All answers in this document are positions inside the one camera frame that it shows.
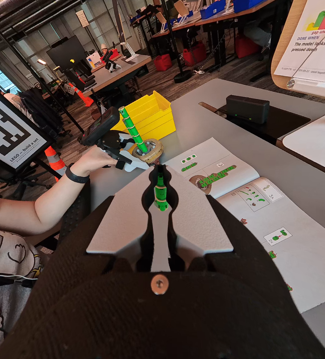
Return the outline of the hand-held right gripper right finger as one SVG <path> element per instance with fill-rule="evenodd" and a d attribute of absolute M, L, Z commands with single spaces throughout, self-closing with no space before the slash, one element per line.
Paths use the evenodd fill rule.
<path fill-rule="evenodd" d="M 200 189 L 163 165 L 166 200 L 171 208 L 168 221 L 170 257 L 196 258 L 206 254 L 232 252 L 233 246 Z"/>

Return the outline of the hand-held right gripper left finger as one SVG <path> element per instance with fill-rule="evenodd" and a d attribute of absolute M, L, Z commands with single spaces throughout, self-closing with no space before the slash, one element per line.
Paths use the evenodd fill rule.
<path fill-rule="evenodd" d="M 158 166 L 148 168 L 114 195 L 86 253 L 153 256 L 149 208 L 155 199 L 158 171 Z"/>

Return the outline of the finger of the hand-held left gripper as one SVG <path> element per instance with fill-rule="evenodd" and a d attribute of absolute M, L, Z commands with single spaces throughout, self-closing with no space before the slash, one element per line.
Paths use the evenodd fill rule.
<path fill-rule="evenodd" d="M 120 151 L 120 157 L 121 160 L 125 162 L 124 164 L 124 170 L 126 172 L 131 172 L 135 168 L 141 168 L 141 169 L 148 169 L 150 166 L 140 159 L 134 157 L 131 153 L 128 151 Z"/>
<path fill-rule="evenodd" d="M 120 148 L 123 150 L 129 150 L 133 145 L 135 145 L 135 141 L 130 134 L 127 133 L 119 133 L 120 140 Z"/>

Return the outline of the bamboo brick model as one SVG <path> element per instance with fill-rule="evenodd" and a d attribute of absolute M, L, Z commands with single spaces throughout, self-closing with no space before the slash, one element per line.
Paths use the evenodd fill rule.
<path fill-rule="evenodd" d="M 156 139 L 143 140 L 126 108 L 122 106 L 118 110 L 122 115 L 122 121 L 126 129 L 136 144 L 132 151 L 133 157 L 140 159 L 148 165 L 159 165 L 160 157 L 164 151 L 163 144 Z"/>

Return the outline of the yellow plastic bin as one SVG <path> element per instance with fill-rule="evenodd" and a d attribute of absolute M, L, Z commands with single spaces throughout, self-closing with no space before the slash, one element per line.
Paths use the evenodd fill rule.
<path fill-rule="evenodd" d="M 170 102 L 158 92 L 125 107 L 143 140 L 161 140 L 176 131 Z"/>

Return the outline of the green bamboo stalk brick piece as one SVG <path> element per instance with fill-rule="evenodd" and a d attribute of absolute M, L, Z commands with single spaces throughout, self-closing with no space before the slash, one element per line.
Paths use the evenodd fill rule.
<path fill-rule="evenodd" d="M 157 185 L 155 186 L 155 201 L 154 205 L 160 210 L 165 211 L 168 209 L 169 204 L 166 200 L 167 189 L 164 184 L 163 173 L 159 172 L 157 177 Z"/>

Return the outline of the person's left forearm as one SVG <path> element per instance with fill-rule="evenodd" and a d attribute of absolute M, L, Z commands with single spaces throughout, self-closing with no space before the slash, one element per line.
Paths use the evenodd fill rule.
<path fill-rule="evenodd" d="M 47 232 L 61 220 L 83 187 L 64 175 L 36 201 L 0 199 L 0 230 L 23 237 Z"/>

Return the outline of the grey desk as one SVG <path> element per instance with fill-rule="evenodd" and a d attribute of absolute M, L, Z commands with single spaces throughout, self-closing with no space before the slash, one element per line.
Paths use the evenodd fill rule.
<path fill-rule="evenodd" d="M 214 137 L 225 148 L 276 184 L 295 204 L 325 228 L 325 173 L 205 109 L 222 107 L 230 94 L 269 100 L 271 105 L 311 120 L 325 115 L 325 104 L 264 89 L 213 79 L 171 102 L 176 131 L 162 139 L 168 160 Z M 115 194 L 142 171 L 99 169 L 90 175 L 91 209 Z M 303 313 L 325 346 L 325 303 Z"/>

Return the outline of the person's left hand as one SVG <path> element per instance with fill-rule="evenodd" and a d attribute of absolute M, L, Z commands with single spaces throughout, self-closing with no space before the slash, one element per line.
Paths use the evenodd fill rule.
<path fill-rule="evenodd" d="M 106 165 L 116 165 L 117 160 L 102 151 L 97 145 L 92 146 L 71 166 L 71 171 L 78 176 L 88 176 L 91 172 Z"/>

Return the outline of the orange traffic cone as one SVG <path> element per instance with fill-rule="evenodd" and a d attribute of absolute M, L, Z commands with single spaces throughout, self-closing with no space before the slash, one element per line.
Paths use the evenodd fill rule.
<path fill-rule="evenodd" d="M 67 166 L 63 160 L 59 157 L 52 146 L 49 146 L 45 151 L 50 167 L 55 170 L 60 176 L 63 176 L 66 172 Z"/>
<path fill-rule="evenodd" d="M 93 104 L 93 99 L 91 99 L 89 96 L 85 97 L 83 92 L 75 87 L 72 83 L 69 82 L 68 85 L 72 88 L 72 91 L 74 91 L 83 100 L 86 107 L 90 107 Z"/>

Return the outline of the black wristband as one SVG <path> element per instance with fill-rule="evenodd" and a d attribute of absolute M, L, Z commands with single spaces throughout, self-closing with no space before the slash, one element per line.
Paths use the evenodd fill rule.
<path fill-rule="evenodd" d="M 66 171 L 65 171 L 65 176 L 72 182 L 75 182 L 75 183 L 79 183 L 79 184 L 85 184 L 88 182 L 88 180 L 90 179 L 90 176 L 78 176 L 76 174 L 74 174 L 72 171 L 71 171 L 71 165 L 69 165 L 67 168 L 66 168 Z"/>

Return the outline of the open instruction booklet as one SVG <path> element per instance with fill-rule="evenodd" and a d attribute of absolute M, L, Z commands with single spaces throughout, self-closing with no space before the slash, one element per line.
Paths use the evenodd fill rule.
<path fill-rule="evenodd" d="M 214 138 L 166 161 L 260 241 L 302 313 L 325 303 L 325 228 Z"/>

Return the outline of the grey background table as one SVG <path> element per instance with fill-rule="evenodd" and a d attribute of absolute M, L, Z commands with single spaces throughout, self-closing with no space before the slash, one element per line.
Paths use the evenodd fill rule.
<path fill-rule="evenodd" d="M 125 83 L 133 79 L 138 71 L 152 61 L 151 56 L 138 55 L 134 59 L 123 61 L 118 59 L 116 63 L 121 66 L 109 72 L 105 67 L 94 73 L 96 84 L 83 92 L 84 98 L 90 97 L 95 103 L 103 97 L 117 95 L 115 99 L 109 99 L 109 103 L 128 105 L 135 101 Z"/>

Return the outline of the black pole stand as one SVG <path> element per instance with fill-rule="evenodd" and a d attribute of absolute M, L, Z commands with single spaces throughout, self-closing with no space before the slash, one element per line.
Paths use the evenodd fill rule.
<path fill-rule="evenodd" d="M 165 2 L 165 0 L 162 0 L 161 3 L 162 3 L 162 7 L 164 9 L 164 13 L 166 15 L 169 34 L 170 34 L 170 37 L 171 37 L 171 40 L 172 40 L 172 44 L 173 44 L 174 52 L 175 52 L 176 57 L 177 57 L 177 64 L 178 64 L 178 68 L 179 68 L 179 73 L 174 76 L 174 82 L 175 83 L 183 83 L 183 82 L 185 82 L 185 81 L 187 81 L 188 79 L 191 78 L 192 72 L 191 72 L 191 70 L 183 70 L 183 68 L 182 68 L 182 65 L 181 65 L 181 62 L 180 62 L 180 57 L 179 57 L 178 50 L 177 50 L 177 44 L 176 44 L 176 41 L 175 41 L 175 38 L 174 38 L 172 26 L 171 26 L 170 19 L 169 19 L 169 12 L 168 12 L 168 9 L 167 9 L 167 6 L 166 6 L 166 2 Z"/>
<path fill-rule="evenodd" d="M 30 73 L 33 75 L 33 77 L 39 82 L 41 87 L 43 87 L 46 92 L 52 97 L 53 101 L 57 103 L 59 108 L 67 115 L 67 117 L 72 121 L 72 123 L 78 128 L 78 130 L 83 134 L 84 130 L 79 125 L 79 123 L 74 119 L 74 117 L 66 110 L 66 108 L 63 106 L 61 101 L 56 98 L 56 96 L 52 93 L 48 85 L 40 78 L 40 76 L 37 74 L 37 72 L 34 70 L 34 68 L 25 60 L 25 58 L 18 52 L 18 50 L 7 40 L 7 38 L 3 35 L 3 33 L 0 31 L 0 39 L 12 50 L 12 52 L 17 56 L 17 58 L 23 63 L 23 65 L 30 71 Z"/>

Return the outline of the black monitor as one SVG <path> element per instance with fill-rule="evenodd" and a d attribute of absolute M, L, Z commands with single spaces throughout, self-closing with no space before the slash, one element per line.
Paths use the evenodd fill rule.
<path fill-rule="evenodd" d="M 62 70 L 69 70 L 74 65 L 82 65 L 87 71 L 90 71 L 85 50 L 76 35 L 70 38 L 64 37 L 53 43 L 51 49 L 47 51 L 47 55 Z"/>

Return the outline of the red container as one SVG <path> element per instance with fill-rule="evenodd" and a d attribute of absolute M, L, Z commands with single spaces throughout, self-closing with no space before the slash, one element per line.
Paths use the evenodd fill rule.
<path fill-rule="evenodd" d="M 166 71 L 173 66 L 169 53 L 159 55 L 154 59 L 154 65 L 157 71 Z"/>
<path fill-rule="evenodd" d="M 235 52 L 239 59 L 260 53 L 262 47 L 253 42 L 250 38 L 243 34 L 237 34 L 235 38 Z"/>
<path fill-rule="evenodd" d="M 192 49 L 183 50 L 183 59 L 186 66 L 192 67 L 207 58 L 205 44 L 200 40 Z"/>

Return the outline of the black framed marker sign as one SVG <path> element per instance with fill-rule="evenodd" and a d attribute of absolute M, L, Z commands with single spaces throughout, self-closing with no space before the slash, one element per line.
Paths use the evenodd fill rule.
<path fill-rule="evenodd" d="M 46 150 L 53 140 L 0 93 L 0 167 L 16 173 Z"/>

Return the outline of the grey printed t-shirt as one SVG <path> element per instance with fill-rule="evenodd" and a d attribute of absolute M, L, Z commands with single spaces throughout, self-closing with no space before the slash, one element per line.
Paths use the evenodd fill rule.
<path fill-rule="evenodd" d="M 23 236 L 0 230 L 0 345 L 20 317 L 31 289 L 21 284 L 34 283 L 42 270 L 39 252 Z"/>

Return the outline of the black power box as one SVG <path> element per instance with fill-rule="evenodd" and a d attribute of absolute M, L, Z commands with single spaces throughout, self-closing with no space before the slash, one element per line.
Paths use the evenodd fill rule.
<path fill-rule="evenodd" d="M 256 124 L 264 124 L 268 119 L 269 101 L 229 95 L 226 98 L 226 112 Z"/>

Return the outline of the long wooden table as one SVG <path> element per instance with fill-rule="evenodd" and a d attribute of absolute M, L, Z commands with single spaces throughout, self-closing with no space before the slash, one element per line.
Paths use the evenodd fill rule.
<path fill-rule="evenodd" d="M 239 13 L 220 12 L 209 19 L 200 19 L 193 24 L 184 25 L 182 30 L 192 28 L 193 32 L 196 32 L 201 27 L 203 32 L 210 36 L 210 55 L 199 69 L 212 73 L 236 59 L 236 35 L 243 34 L 249 38 L 251 29 L 256 27 L 262 30 L 260 24 L 272 23 L 272 30 L 267 33 L 266 42 L 272 39 L 272 50 L 275 51 L 282 25 L 286 20 L 285 5 L 285 1 L 269 0 Z"/>

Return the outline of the blue bin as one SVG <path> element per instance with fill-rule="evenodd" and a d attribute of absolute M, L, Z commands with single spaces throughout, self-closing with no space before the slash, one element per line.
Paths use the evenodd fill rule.
<path fill-rule="evenodd" d="M 201 19 L 209 19 L 210 17 L 224 11 L 226 7 L 225 0 L 219 0 L 211 3 L 210 5 L 202 7 L 200 10 Z"/>
<path fill-rule="evenodd" d="M 234 13 L 251 9 L 262 2 L 265 0 L 233 0 Z"/>

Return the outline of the document stand with sheet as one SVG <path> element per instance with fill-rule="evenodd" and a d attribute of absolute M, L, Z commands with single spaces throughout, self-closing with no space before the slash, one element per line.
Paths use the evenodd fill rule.
<path fill-rule="evenodd" d="M 325 0 L 293 1 L 271 73 L 280 88 L 325 99 Z M 283 137 L 280 148 L 325 172 L 325 115 Z"/>

